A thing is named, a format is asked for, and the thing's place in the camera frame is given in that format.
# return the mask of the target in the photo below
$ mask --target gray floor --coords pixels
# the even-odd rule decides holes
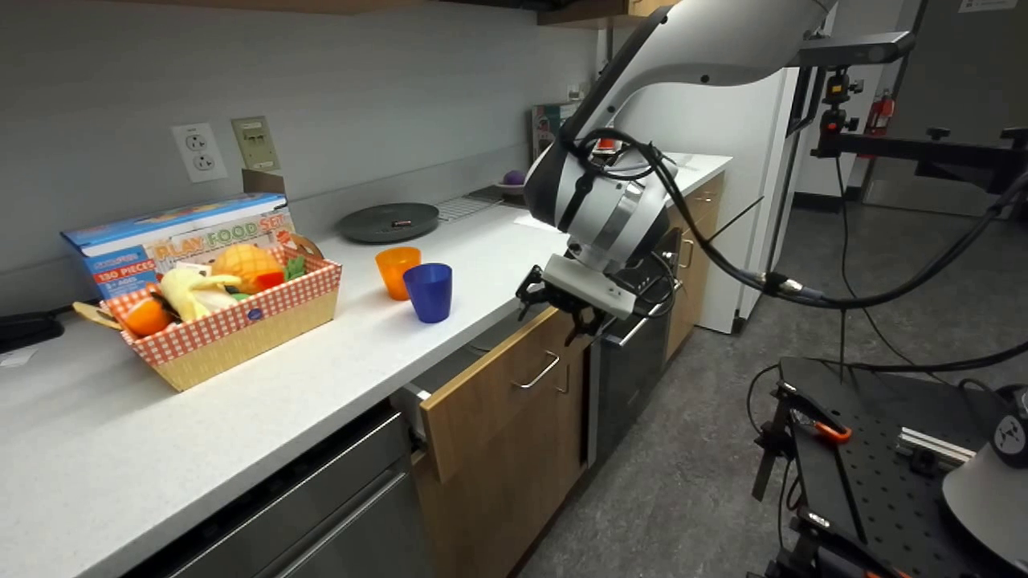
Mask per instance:
[[[966,229],[966,218],[852,210],[852,278],[887,289]],[[838,211],[798,210],[781,271],[831,296]],[[1028,335],[1028,229],[1000,223],[951,271],[909,300],[879,308],[884,335],[919,363],[980,356]],[[740,337],[696,330],[670,366],[622,449],[574,492],[524,561],[521,578],[723,578],[761,573],[779,553],[776,486],[749,497],[760,449],[747,422],[749,380],[781,356],[837,356],[838,316],[764,300]],[[850,321],[850,360],[897,356],[860,316]],[[1028,360],[975,371],[1026,381]]]
[[[869,205],[925,210],[948,216],[982,216],[993,199],[997,195],[982,193],[975,182],[916,176],[916,164],[891,156],[873,160],[871,182],[864,190]]]

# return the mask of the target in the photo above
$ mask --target blue cup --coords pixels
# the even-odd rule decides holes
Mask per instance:
[[[406,272],[406,285],[420,324],[451,319],[454,271],[447,262],[420,262]]]

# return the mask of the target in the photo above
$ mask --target orange cup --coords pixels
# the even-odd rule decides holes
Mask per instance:
[[[376,255],[381,272],[382,272],[382,285],[395,302],[407,302],[407,285],[406,285],[406,272],[412,267],[420,262],[420,249],[419,248],[390,248]]]

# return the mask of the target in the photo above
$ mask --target food box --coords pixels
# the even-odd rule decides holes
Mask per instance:
[[[172,324],[148,337],[124,330],[124,337],[172,389],[193,389],[335,319],[343,271],[327,259],[310,259],[306,271],[298,278],[191,324]],[[118,319],[148,296],[148,289],[125,291],[103,308]]]
[[[60,231],[81,255],[103,300],[138,291],[178,259],[214,259],[227,244],[275,248],[293,231],[286,195],[261,193],[226,203],[125,218],[99,229]]]

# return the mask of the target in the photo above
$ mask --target cabinet handle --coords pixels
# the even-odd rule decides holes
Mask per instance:
[[[609,343],[613,343],[617,350],[624,350],[626,343],[633,343],[633,337],[650,324],[650,319],[657,319],[665,308],[665,302],[654,304],[645,319],[640,319],[630,335],[617,337],[604,337]]]
[[[516,389],[532,393],[560,366],[560,356],[554,350],[545,350],[545,356],[554,356],[554,360],[541,368],[541,377],[535,377],[528,381],[516,381]]]

